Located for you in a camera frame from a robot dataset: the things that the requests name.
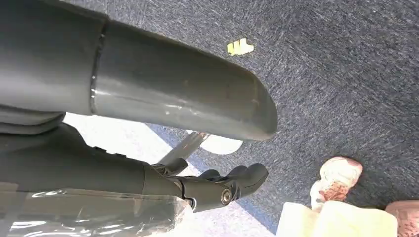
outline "floor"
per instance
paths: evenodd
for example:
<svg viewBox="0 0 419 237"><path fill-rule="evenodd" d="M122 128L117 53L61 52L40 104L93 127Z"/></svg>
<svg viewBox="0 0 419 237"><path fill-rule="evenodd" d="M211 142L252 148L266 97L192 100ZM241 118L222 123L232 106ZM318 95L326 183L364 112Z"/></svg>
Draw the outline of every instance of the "floor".
<svg viewBox="0 0 419 237"><path fill-rule="evenodd" d="M418 0L66 0L159 33L254 72L278 110L269 141L245 142L190 162L227 172L261 162L270 176L239 202L275 233L285 201L309 203L321 164L336 155L364 166L356 205L419 198ZM247 37L255 51L230 57ZM173 145L182 130L150 125Z"/></svg>

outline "yellow sticker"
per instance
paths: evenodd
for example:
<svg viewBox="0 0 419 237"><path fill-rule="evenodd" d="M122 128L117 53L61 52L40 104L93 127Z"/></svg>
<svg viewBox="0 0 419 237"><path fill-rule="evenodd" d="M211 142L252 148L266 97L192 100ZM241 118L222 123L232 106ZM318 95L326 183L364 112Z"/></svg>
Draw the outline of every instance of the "yellow sticker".
<svg viewBox="0 0 419 237"><path fill-rule="evenodd" d="M227 52L231 55L243 55L253 52L254 46L247 43L247 39L243 38L227 45Z"/></svg>

